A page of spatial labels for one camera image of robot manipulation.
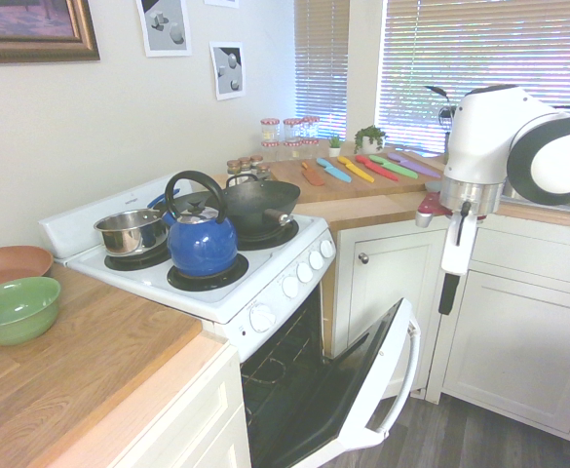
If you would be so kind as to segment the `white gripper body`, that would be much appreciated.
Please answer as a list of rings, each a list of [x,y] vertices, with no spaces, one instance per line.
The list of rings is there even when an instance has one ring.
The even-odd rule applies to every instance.
[[[477,231],[474,214],[454,213],[449,223],[441,259],[441,269],[454,275],[465,275],[473,253]]]

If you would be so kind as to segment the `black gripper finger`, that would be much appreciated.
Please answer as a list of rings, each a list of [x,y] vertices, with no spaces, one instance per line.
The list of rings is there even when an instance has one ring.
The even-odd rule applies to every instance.
[[[453,309],[455,295],[460,283],[460,276],[445,273],[440,300],[438,304],[438,312],[442,315],[449,315]]]

